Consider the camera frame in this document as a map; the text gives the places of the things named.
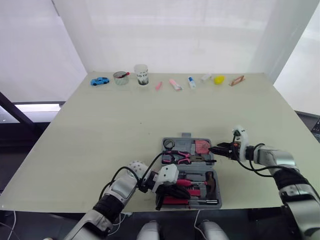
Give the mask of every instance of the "cable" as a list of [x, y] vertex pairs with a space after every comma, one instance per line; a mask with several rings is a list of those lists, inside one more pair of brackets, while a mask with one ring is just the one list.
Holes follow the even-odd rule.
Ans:
[[8, 226], [7, 224], [4, 224], [2, 222], [0, 222], [0, 225], [5, 226], [6, 228], [10, 229], [13, 232], [13, 234], [15, 235], [16, 239], [21, 240], [20, 237], [17, 235], [17, 233], [10, 226]]
[[7, 240], [10, 240], [11, 234], [13, 233], [15, 226], [16, 226], [16, 221], [17, 221], [16, 211], [13, 211], [13, 216], [14, 216], [14, 222], [13, 222], [12, 229], [11, 229], [11, 232], [10, 232]]
[[260, 172], [260, 171], [269, 170], [269, 169], [282, 169], [282, 170], [291, 172], [293, 174], [296, 174], [299, 177], [303, 178], [304, 180], [308, 181], [304, 176], [302, 176], [301, 173], [299, 173], [298, 171], [294, 170], [293, 168], [289, 168], [289, 167], [286, 167], [286, 166], [277, 165], [277, 166], [266, 166], [266, 167], [262, 167], [262, 168], [259, 168], [259, 169], [252, 169], [252, 168], [249, 168], [249, 167], [243, 165], [242, 162], [239, 160], [239, 157], [236, 154], [236, 150], [235, 150], [235, 147], [234, 147], [233, 143], [234, 142], [232, 142], [232, 144], [231, 144], [231, 148], [232, 148], [232, 152], [233, 152], [234, 158], [246, 170], [249, 170], [249, 171], [252, 171], [252, 172]]
[[108, 236], [111, 236], [111, 235], [115, 234], [116, 232], [118, 232], [121, 223], [122, 223], [122, 221], [121, 221], [121, 213], [120, 213], [120, 214], [119, 214], [119, 225], [118, 225], [118, 228], [117, 228], [114, 232], [108, 234]]
[[156, 161], [161, 155], [170, 155], [173, 159], [175, 158], [175, 156], [174, 156], [173, 154], [168, 153], [168, 152], [166, 152], [166, 151], [163, 151], [163, 152], [159, 153], [159, 154], [155, 157], [155, 159], [152, 161], [152, 163], [150, 164], [150, 166], [147, 168], [147, 170], [144, 172], [144, 174], [143, 174], [143, 176], [142, 176], [141, 179], [138, 178], [137, 174], [136, 174], [131, 168], [129, 168], [129, 167], [127, 167], [127, 166], [122, 166], [122, 167], [120, 167], [120, 168], [116, 171], [116, 173], [113, 175], [112, 180], [111, 180], [110, 182], [108, 182], [108, 183], [102, 188], [101, 193], [100, 193], [100, 195], [99, 195], [99, 200], [102, 198], [102, 196], [103, 196], [106, 188], [114, 183], [116, 176], [118, 175], [118, 173], [119, 173], [122, 169], [127, 169], [128, 171], [130, 171], [130, 172], [134, 175], [134, 177], [135, 177], [135, 179], [136, 179], [137, 186], [140, 187], [140, 185], [141, 185], [142, 182], [143, 182], [143, 179], [145, 178], [145, 176], [147, 175], [147, 173], [149, 172], [149, 170], [151, 169], [151, 167], [153, 166], [153, 164], [155, 163], [155, 161]]
[[118, 175], [118, 173], [119, 173], [122, 169], [127, 169], [129, 172], [131, 172], [131, 173], [133, 174], [133, 176], [135, 177], [136, 182], [139, 183], [140, 180], [139, 180], [137, 174], [136, 174], [131, 168], [129, 168], [129, 167], [127, 167], [127, 166], [122, 166], [122, 167], [120, 167], [120, 168], [115, 172], [115, 174], [114, 174], [113, 177], [112, 177], [112, 180], [111, 180], [110, 182], [108, 182], [108, 183], [103, 187], [103, 189], [102, 189], [102, 191], [101, 191], [101, 193], [100, 193], [100, 196], [99, 196], [99, 200], [102, 198], [102, 196], [103, 196], [104, 191], [106, 190], [106, 188], [107, 188], [109, 185], [111, 185], [111, 184], [114, 183], [116, 176]]
[[265, 178], [272, 178], [273, 177], [272, 175], [264, 175], [264, 174], [257, 172], [257, 170], [254, 168], [254, 166], [252, 164], [252, 161], [254, 159], [255, 150], [257, 149], [257, 147], [264, 146], [264, 145], [265, 145], [264, 143], [258, 143], [257, 145], [254, 146], [252, 154], [251, 154], [251, 158], [249, 159], [249, 163], [250, 163], [250, 167], [252, 168], [252, 170], [254, 170], [255, 174], [257, 174], [261, 177], [265, 177]]
[[145, 181], [145, 176], [147, 175], [147, 173], [149, 172], [149, 170], [151, 169], [151, 167], [153, 166], [153, 164], [157, 161], [157, 159], [161, 156], [161, 155], [170, 155], [173, 159], [175, 158], [175, 156], [171, 153], [168, 153], [166, 151], [160, 152], [151, 162], [151, 164], [149, 165], [149, 167], [147, 168], [147, 170], [144, 172], [142, 178], [139, 181], [139, 187], [141, 186], [142, 182]]
[[119, 214], [119, 222], [118, 223], [115, 223], [115, 224], [112, 224], [113, 226], [117, 226], [117, 225], [119, 225], [119, 224], [121, 224], [125, 219], [126, 219], [126, 214], [124, 215], [124, 217], [123, 217], [123, 219], [120, 221], [120, 215], [121, 215], [121, 213]]
[[196, 223], [197, 223], [197, 220], [198, 220], [198, 216], [199, 216], [200, 211], [201, 211], [201, 210], [198, 210], [198, 212], [197, 212], [197, 214], [196, 214], [196, 216], [195, 216], [195, 220], [194, 220], [193, 227], [194, 227], [195, 229], [197, 229], [197, 230], [201, 233], [202, 237], [203, 237], [205, 240], [208, 240], [208, 239], [206, 238], [206, 235], [201, 231], [201, 229], [196, 226]]

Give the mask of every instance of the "white bottle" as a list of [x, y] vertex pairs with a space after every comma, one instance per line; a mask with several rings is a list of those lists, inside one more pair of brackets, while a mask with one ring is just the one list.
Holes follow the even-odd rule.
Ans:
[[195, 89], [196, 88], [196, 82], [195, 80], [192, 78], [192, 76], [188, 77], [188, 83], [191, 89]]

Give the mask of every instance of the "black cable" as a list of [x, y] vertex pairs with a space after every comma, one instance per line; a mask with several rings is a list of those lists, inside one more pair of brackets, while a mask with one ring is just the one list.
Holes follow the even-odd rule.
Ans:
[[166, 151], [160, 152], [151, 162], [151, 164], [149, 165], [149, 167], [147, 168], [147, 170], [144, 172], [142, 178], [139, 181], [139, 187], [141, 186], [142, 182], [145, 181], [145, 176], [147, 175], [147, 173], [149, 172], [149, 170], [151, 169], [151, 167], [153, 166], [153, 164], [155, 164], [155, 162], [157, 161], [157, 159], [161, 156], [161, 155], [170, 155], [173, 159], [175, 159], [175, 156], [171, 153], [168, 153]]
[[243, 167], [245, 168], [246, 170], [249, 170], [251, 172], [260, 172], [260, 171], [263, 171], [263, 170], [269, 170], [269, 169], [282, 169], [282, 170], [285, 170], [285, 171], [288, 171], [288, 172], [291, 172], [291, 173], [294, 173], [296, 175], [299, 175], [299, 177], [303, 178], [304, 180], [307, 181], [307, 179], [302, 176], [301, 173], [299, 173], [298, 171], [294, 170], [293, 168], [289, 168], [289, 167], [286, 167], [286, 166], [266, 166], [266, 167], [263, 167], [263, 168], [259, 168], [259, 169], [252, 169], [252, 168], [249, 168], [245, 165], [242, 164], [242, 162], [239, 160], [239, 157], [237, 156], [236, 154], [236, 151], [235, 151], [235, 147], [233, 145], [233, 143], [231, 144], [231, 148], [232, 148], [232, 152], [233, 152], [233, 155], [234, 155], [234, 158], [236, 159], [236, 161]]
[[251, 158], [249, 159], [249, 163], [250, 163], [250, 167], [252, 168], [252, 170], [254, 170], [254, 173], [259, 175], [260, 177], [265, 177], [265, 178], [272, 178], [273, 176], [272, 175], [264, 175], [264, 174], [261, 174], [259, 173], [253, 166], [252, 164], [252, 161], [254, 159], [254, 154], [255, 154], [255, 150], [257, 149], [257, 147], [259, 146], [264, 146], [265, 144], [264, 143], [258, 143], [257, 145], [254, 146], [253, 148], [253, 151], [252, 151], [252, 154], [251, 154]]
[[99, 195], [99, 200], [102, 198], [102, 196], [103, 196], [104, 191], [106, 190], [106, 188], [114, 183], [116, 176], [118, 175], [118, 173], [119, 173], [122, 169], [127, 169], [128, 171], [130, 171], [130, 172], [134, 175], [134, 177], [135, 177], [135, 179], [136, 179], [137, 186], [140, 187], [140, 185], [141, 185], [142, 182], [143, 182], [143, 179], [145, 178], [145, 176], [146, 176], [147, 173], [149, 172], [150, 168], [152, 167], [152, 165], [155, 163], [155, 161], [156, 161], [161, 155], [170, 155], [173, 159], [175, 158], [175, 156], [174, 156], [173, 154], [168, 153], [168, 152], [166, 152], [166, 151], [163, 151], [163, 152], [159, 153], [159, 154], [155, 157], [155, 159], [152, 161], [152, 163], [150, 164], [150, 166], [147, 168], [147, 170], [144, 172], [144, 174], [143, 174], [143, 176], [142, 176], [141, 179], [138, 178], [137, 174], [136, 174], [131, 168], [129, 168], [129, 167], [127, 167], [127, 166], [122, 166], [122, 167], [120, 167], [120, 168], [116, 171], [116, 173], [113, 175], [112, 180], [111, 180], [110, 182], [108, 182], [108, 183], [103, 187], [103, 189], [101, 190], [101, 193], [100, 193], [100, 195]]
[[122, 167], [120, 167], [120, 168], [115, 172], [115, 174], [114, 174], [113, 177], [112, 177], [112, 180], [111, 180], [110, 182], [108, 182], [108, 183], [103, 187], [103, 189], [102, 189], [102, 191], [101, 191], [101, 193], [100, 193], [100, 196], [99, 196], [99, 200], [102, 198], [102, 196], [103, 196], [104, 191], [106, 190], [106, 188], [107, 188], [109, 185], [111, 185], [111, 184], [114, 183], [116, 176], [118, 175], [118, 173], [119, 173], [122, 169], [127, 169], [128, 171], [130, 171], [130, 172], [133, 174], [133, 176], [135, 177], [137, 184], [139, 183], [139, 178], [138, 178], [137, 174], [136, 174], [131, 168], [129, 168], [129, 167], [127, 167], [127, 166], [122, 166]]

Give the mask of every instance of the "white robot part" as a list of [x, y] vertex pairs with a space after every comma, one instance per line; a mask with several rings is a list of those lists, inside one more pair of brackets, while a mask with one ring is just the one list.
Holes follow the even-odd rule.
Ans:
[[203, 221], [199, 228], [207, 240], [229, 240], [228, 236], [221, 229], [221, 227], [213, 221]]
[[240, 136], [236, 136], [236, 139], [241, 141], [240, 151], [239, 151], [239, 160], [241, 162], [245, 162], [246, 161], [246, 148], [249, 146], [249, 137], [248, 137], [246, 130], [240, 125], [237, 125], [232, 130], [233, 134], [235, 134], [236, 131], [238, 131], [240, 133]]
[[[139, 179], [143, 177], [148, 167], [142, 161], [132, 161], [128, 164], [128, 167], [134, 171], [134, 173], [138, 176]], [[148, 179], [151, 170], [145, 175], [145, 179]], [[134, 175], [127, 170], [127, 173], [134, 177]]]
[[152, 192], [155, 193], [158, 187], [162, 184], [164, 185], [175, 184], [177, 182], [178, 175], [179, 175], [179, 171], [175, 164], [163, 166], [160, 169], [158, 175], [156, 176], [156, 179], [154, 179], [155, 184], [153, 186]]
[[146, 223], [140, 230], [136, 240], [160, 240], [160, 226], [156, 221]]

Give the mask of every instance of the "yellow object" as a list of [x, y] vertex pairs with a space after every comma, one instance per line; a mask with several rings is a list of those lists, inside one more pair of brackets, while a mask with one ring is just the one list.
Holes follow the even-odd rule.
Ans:
[[214, 84], [222, 84], [225, 80], [225, 76], [216, 76], [213, 80]]

